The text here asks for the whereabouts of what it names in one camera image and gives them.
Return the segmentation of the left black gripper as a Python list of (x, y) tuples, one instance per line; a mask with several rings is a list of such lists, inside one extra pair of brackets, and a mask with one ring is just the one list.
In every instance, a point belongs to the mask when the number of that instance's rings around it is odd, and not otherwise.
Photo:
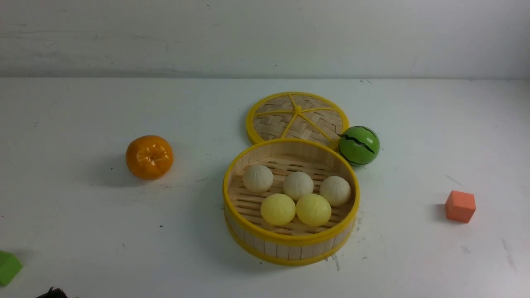
[(68, 298), (68, 296), (61, 288), (51, 287), (46, 293), (36, 298)]

